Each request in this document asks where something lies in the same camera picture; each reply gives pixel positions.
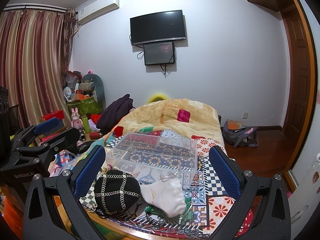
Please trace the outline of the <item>beige fleece blanket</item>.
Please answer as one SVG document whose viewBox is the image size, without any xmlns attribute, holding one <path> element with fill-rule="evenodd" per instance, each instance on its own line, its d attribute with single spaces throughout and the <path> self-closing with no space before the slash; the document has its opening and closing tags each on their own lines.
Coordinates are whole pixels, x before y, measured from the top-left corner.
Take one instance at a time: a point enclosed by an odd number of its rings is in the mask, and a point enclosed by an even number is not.
<svg viewBox="0 0 320 240">
<path fill-rule="evenodd" d="M 124 134 L 150 127 L 171 129 L 186 138 L 195 135 L 224 145 L 217 110 L 189 99 L 169 99 L 140 106 L 124 116 L 116 127 L 122 127 Z"/>
</svg>

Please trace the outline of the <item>large black wall television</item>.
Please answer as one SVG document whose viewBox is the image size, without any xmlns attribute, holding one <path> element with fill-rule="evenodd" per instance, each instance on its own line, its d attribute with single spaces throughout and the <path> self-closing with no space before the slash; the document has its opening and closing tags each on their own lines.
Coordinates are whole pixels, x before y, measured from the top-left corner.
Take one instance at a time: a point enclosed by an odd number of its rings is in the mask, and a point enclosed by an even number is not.
<svg viewBox="0 0 320 240">
<path fill-rule="evenodd" d="M 132 45 L 185 40 L 183 11 L 154 12 L 130 18 L 130 35 Z"/>
</svg>

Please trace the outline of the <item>clear plastic storage box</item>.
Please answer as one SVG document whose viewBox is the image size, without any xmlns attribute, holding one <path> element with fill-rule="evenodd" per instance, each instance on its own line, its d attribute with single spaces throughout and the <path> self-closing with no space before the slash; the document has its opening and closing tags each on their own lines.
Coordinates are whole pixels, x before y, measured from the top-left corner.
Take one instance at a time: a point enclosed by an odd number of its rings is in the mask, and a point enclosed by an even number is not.
<svg viewBox="0 0 320 240">
<path fill-rule="evenodd" d="M 197 142 L 192 139 L 130 132 L 110 146 L 107 163 L 133 175 L 140 184 L 177 178 L 187 189 L 197 173 Z"/>
</svg>

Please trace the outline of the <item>patchwork patterned tablecloth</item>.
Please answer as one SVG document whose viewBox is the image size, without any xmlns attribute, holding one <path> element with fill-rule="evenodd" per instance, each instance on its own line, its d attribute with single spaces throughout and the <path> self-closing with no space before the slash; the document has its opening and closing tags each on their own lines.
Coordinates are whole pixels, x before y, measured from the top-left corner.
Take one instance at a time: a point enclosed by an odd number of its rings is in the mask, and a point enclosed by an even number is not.
<svg viewBox="0 0 320 240">
<path fill-rule="evenodd" d="M 140 185 L 179 179 L 187 214 L 168 218 L 160 208 L 139 199 L 127 211 L 106 220 L 155 236 L 207 238 L 235 204 L 208 160 L 210 148 L 218 145 L 214 139 L 188 139 L 171 129 L 110 137 L 103 169 L 129 173 Z"/>
</svg>

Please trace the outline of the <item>green cylinder bottle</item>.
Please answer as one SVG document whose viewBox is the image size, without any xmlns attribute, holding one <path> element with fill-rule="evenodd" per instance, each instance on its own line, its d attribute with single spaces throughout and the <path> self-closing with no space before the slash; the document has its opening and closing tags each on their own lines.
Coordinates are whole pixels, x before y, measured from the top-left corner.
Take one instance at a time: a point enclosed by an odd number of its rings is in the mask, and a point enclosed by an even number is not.
<svg viewBox="0 0 320 240">
<path fill-rule="evenodd" d="M 83 127 L 84 127 L 84 130 L 85 130 L 85 133 L 90 133 L 91 129 L 90 129 L 90 126 L 89 126 L 88 117 L 86 115 L 84 115 L 84 116 L 81 117 L 81 120 L 82 120 L 82 123 L 83 123 Z"/>
</svg>

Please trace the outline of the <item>grey backpack on floor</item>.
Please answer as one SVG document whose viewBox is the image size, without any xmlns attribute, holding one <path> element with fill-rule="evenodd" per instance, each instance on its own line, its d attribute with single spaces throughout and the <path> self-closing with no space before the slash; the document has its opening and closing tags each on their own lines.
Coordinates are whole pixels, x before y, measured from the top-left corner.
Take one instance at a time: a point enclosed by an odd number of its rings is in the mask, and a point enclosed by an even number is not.
<svg viewBox="0 0 320 240">
<path fill-rule="evenodd" d="M 258 147 L 257 130 L 257 127 L 244 126 L 241 122 L 228 119 L 223 126 L 222 137 L 233 148 Z"/>
</svg>

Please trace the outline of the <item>green knit cloth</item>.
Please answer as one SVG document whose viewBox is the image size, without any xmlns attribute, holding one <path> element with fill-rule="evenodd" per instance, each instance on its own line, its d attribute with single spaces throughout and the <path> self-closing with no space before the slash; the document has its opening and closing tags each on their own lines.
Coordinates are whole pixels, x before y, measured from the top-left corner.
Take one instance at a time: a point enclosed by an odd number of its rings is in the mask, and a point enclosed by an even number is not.
<svg viewBox="0 0 320 240">
<path fill-rule="evenodd" d="M 164 222 L 169 222 L 172 224 L 178 224 L 182 226 L 185 226 L 187 222 L 190 222 L 194 219 L 194 213 L 192 211 L 191 203 L 187 203 L 186 208 L 181 215 L 176 215 L 172 218 L 169 218 L 161 209 L 152 205 L 148 205 L 145 208 L 144 212 L 149 216 L 155 215 L 158 218 L 162 219 Z"/>
</svg>

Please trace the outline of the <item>brown wooden door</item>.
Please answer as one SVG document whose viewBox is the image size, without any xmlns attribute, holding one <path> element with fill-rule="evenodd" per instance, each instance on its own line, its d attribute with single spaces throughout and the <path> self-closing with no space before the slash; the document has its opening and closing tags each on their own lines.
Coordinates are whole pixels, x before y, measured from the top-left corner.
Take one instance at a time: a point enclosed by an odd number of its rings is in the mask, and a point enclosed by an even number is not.
<svg viewBox="0 0 320 240">
<path fill-rule="evenodd" d="M 285 171 L 293 168 L 309 133 L 316 102 L 316 55 L 304 11 L 292 5 L 281 11 L 290 54 L 290 91 L 283 132 L 295 145 Z"/>
</svg>

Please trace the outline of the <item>striped red gold curtain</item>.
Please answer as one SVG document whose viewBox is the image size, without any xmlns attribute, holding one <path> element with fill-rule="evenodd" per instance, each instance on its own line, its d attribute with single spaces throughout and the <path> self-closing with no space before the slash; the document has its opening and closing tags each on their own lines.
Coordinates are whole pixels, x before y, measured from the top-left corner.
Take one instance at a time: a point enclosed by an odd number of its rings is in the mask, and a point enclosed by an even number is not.
<svg viewBox="0 0 320 240">
<path fill-rule="evenodd" d="M 1 13 L 1 86 L 18 105 L 24 128 L 62 110 L 71 119 L 63 94 L 71 61 L 75 11 L 11 10 Z"/>
</svg>

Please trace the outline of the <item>white drawstring pouch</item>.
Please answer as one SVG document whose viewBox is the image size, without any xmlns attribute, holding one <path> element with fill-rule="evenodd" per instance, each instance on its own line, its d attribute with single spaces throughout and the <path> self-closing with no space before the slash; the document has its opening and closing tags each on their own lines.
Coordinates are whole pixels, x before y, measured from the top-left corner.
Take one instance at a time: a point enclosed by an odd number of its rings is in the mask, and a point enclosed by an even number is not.
<svg viewBox="0 0 320 240">
<path fill-rule="evenodd" d="M 159 180 L 149 185 L 141 185 L 143 199 L 161 209 L 169 218 L 182 215 L 187 207 L 180 180 Z"/>
</svg>

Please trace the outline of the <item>checkered pouch with gold tie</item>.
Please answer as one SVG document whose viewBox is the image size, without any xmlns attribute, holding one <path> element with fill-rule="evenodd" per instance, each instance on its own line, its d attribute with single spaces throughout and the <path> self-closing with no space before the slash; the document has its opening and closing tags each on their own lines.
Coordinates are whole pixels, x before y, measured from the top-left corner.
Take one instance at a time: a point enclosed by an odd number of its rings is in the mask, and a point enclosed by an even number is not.
<svg viewBox="0 0 320 240">
<path fill-rule="evenodd" d="M 95 194 L 94 194 L 94 186 L 95 186 L 95 181 L 93 181 L 87 194 L 84 197 L 81 197 L 79 199 L 80 204 L 85 208 L 85 210 L 89 212 L 95 212 L 97 209 L 97 202 L 95 201 Z"/>
</svg>

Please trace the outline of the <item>small black wall monitor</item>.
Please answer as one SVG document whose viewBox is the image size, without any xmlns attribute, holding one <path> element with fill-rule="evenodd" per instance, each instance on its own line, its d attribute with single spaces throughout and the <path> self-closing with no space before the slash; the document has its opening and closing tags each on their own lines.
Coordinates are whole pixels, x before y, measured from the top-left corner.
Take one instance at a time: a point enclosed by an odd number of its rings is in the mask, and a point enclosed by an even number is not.
<svg viewBox="0 0 320 240">
<path fill-rule="evenodd" d="M 145 44 L 144 64 L 146 66 L 175 63 L 175 46 L 173 42 L 156 42 Z"/>
</svg>

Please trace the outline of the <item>wall power socket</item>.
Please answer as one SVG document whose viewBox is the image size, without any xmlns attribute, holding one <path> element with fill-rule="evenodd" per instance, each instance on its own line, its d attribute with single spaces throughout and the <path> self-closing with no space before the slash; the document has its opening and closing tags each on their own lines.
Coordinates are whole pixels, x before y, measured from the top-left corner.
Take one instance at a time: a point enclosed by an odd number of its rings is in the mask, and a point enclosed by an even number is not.
<svg viewBox="0 0 320 240">
<path fill-rule="evenodd" d="M 248 112 L 243 112 L 242 113 L 242 118 L 243 119 L 247 119 L 247 117 L 248 117 Z"/>
</svg>

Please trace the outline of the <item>red box stack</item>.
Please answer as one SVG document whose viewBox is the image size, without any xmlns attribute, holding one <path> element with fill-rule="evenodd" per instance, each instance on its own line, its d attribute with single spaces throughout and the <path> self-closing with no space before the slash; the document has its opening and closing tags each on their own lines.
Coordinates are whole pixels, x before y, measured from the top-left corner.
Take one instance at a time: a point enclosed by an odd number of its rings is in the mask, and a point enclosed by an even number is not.
<svg viewBox="0 0 320 240">
<path fill-rule="evenodd" d="M 40 123 L 43 123 L 45 121 L 48 121 L 52 118 L 58 118 L 59 120 L 63 120 L 65 117 L 63 110 L 54 110 L 51 113 L 48 113 L 42 117 L 39 118 Z"/>
</svg>

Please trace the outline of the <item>white air conditioner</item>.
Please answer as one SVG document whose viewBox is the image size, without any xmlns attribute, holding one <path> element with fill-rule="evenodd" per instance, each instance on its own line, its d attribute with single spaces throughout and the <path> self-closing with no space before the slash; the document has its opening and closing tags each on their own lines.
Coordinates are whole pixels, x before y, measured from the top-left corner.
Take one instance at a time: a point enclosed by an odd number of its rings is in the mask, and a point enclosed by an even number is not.
<svg viewBox="0 0 320 240">
<path fill-rule="evenodd" d="M 84 25 L 100 16 L 115 11 L 120 7 L 120 0 L 95 0 L 86 2 L 76 9 L 78 23 Z"/>
</svg>

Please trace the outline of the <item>dark purple clothing pile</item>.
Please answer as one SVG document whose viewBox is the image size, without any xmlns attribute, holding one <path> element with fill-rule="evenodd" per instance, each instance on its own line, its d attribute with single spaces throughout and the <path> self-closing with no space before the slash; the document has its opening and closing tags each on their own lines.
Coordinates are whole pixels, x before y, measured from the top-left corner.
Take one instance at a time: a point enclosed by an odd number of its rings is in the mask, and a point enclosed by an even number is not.
<svg viewBox="0 0 320 240">
<path fill-rule="evenodd" d="M 133 108 L 133 99 L 130 98 L 130 94 L 125 94 L 123 97 L 112 102 L 107 109 L 103 111 L 97 121 L 97 129 L 99 129 L 102 134 L 109 133 Z"/>
</svg>

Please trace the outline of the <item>pink bunny toy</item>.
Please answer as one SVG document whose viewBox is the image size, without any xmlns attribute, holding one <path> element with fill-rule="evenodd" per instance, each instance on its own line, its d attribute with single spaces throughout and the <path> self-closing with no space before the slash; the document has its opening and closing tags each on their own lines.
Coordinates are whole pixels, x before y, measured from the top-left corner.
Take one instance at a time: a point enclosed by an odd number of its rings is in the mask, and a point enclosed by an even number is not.
<svg viewBox="0 0 320 240">
<path fill-rule="evenodd" d="M 80 114 L 78 112 L 78 108 L 75 107 L 72 109 L 71 113 L 71 126 L 80 130 L 84 129 L 84 124 L 80 118 Z"/>
</svg>

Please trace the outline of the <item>yellow green chair back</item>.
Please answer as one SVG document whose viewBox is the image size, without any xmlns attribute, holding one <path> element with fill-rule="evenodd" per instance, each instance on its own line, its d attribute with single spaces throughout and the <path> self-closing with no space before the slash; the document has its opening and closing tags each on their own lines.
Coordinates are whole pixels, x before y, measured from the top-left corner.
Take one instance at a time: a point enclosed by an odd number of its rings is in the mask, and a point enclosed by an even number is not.
<svg viewBox="0 0 320 240">
<path fill-rule="evenodd" d="M 163 100 L 168 100 L 168 99 L 169 98 L 167 96 L 165 96 L 164 94 L 158 93 L 158 94 L 154 94 L 151 98 L 149 98 L 147 103 L 153 103 L 153 102 L 163 101 Z"/>
</svg>

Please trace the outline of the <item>grey plush toy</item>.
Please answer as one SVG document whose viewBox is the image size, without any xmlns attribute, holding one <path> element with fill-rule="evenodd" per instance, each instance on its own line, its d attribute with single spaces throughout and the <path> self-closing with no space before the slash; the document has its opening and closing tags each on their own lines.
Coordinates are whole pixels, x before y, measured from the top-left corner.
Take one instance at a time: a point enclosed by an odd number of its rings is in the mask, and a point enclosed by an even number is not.
<svg viewBox="0 0 320 240">
<path fill-rule="evenodd" d="M 92 93 L 93 99 L 97 103 L 102 103 L 105 99 L 103 81 L 96 74 L 84 75 L 81 79 L 78 89 L 82 92 Z"/>
</svg>

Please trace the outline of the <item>green gift box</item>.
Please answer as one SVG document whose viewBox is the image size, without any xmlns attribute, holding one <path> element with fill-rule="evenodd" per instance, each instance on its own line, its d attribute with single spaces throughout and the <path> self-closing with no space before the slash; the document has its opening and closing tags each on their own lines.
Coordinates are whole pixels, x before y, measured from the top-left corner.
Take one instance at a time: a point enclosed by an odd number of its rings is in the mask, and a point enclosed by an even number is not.
<svg viewBox="0 0 320 240">
<path fill-rule="evenodd" d="M 97 103 L 93 97 L 86 98 L 84 100 L 67 102 L 67 107 L 70 113 L 72 112 L 73 108 L 77 108 L 80 116 L 87 114 L 99 114 L 103 111 L 102 104 Z"/>
</svg>

